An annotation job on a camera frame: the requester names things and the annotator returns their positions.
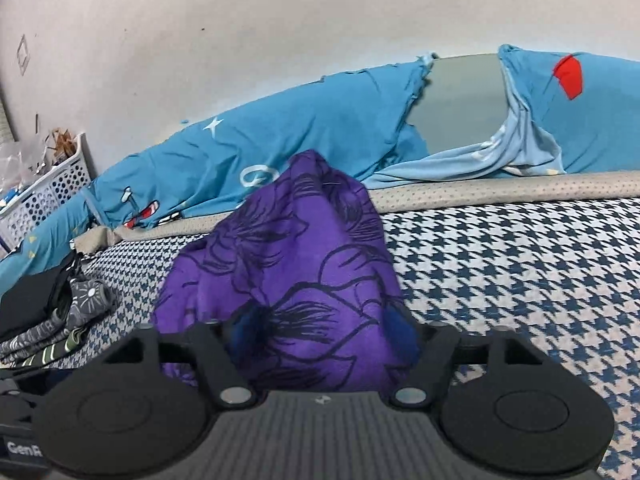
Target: plastic bag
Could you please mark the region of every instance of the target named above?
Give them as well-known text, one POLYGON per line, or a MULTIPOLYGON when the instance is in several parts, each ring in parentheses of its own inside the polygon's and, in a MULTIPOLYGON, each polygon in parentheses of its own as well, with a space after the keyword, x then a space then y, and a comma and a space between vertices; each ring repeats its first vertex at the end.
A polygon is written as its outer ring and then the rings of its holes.
POLYGON ((37 180, 44 150, 41 137, 0 145, 0 210, 37 180))

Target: light blue fabric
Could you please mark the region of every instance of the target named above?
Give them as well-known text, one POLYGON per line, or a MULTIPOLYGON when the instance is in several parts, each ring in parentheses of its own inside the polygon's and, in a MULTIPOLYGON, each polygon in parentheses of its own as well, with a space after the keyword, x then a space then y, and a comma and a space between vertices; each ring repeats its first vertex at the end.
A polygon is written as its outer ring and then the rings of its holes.
POLYGON ((529 105, 518 94, 510 71, 504 67, 503 75, 509 109, 491 139, 389 166, 364 184, 369 189, 379 189, 421 181, 468 180, 497 176, 498 170, 522 176, 564 173, 560 147, 549 133, 533 123, 529 105))
POLYGON ((59 265, 70 252, 69 241, 87 230, 89 219, 89 209, 81 194, 74 195, 51 213, 16 251, 0 261, 0 296, 21 276, 59 265))
POLYGON ((419 59, 339 73, 191 124, 98 177, 88 188, 92 210, 112 228, 152 203, 139 225, 178 211, 230 211, 308 149, 359 180, 423 158, 425 143, 405 117, 430 67, 419 59))
POLYGON ((562 148, 567 173, 640 170, 640 62, 573 54, 582 93, 570 100, 553 76, 566 54, 503 45, 498 52, 532 120, 562 148))

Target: white plastic basket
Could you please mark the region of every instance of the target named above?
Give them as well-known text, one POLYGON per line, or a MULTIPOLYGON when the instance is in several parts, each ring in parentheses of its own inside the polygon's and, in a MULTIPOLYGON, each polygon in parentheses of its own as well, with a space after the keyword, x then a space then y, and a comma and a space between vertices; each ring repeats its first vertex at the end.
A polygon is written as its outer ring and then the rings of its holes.
MULTIPOLYGON (((0 238, 10 251, 16 248, 34 227, 66 203, 91 179, 82 154, 84 134, 76 137, 76 153, 41 176, 0 211, 0 238)), ((6 251, 0 249, 0 260, 6 251)))

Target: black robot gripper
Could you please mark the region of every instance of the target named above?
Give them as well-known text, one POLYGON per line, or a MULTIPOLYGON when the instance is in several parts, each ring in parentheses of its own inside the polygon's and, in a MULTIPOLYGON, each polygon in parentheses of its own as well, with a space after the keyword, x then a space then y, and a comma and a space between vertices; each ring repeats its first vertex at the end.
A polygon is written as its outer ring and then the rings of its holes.
POLYGON ((0 432, 36 449, 22 459, 52 480, 600 478, 614 421, 580 379, 510 330, 418 331, 417 363, 381 397, 256 392, 233 364, 231 325, 147 326, 55 386, 42 386, 48 370, 0 381, 15 385, 0 388, 0 432), (196 385, 161 363, 188 365, 196 385), (452 385, 468 364, 486 373, 452 385))

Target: houndstooth bedsheet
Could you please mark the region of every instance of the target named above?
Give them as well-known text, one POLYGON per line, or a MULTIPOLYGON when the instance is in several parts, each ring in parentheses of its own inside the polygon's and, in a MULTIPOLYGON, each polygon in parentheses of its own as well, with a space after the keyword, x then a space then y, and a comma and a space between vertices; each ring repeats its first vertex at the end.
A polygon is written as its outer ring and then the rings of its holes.
MULTIPOLYGON (((617 427, 601 475, 640 476, 640 198, 382 218, 415 315, 472 332, 501 324, 528 335, 612 407, 617 427)), ((88 273, 117 291, 120 306, 56 366, 84 365, 148 321, 172 260, 197 237, 122 242, 92 261, 88 273)))

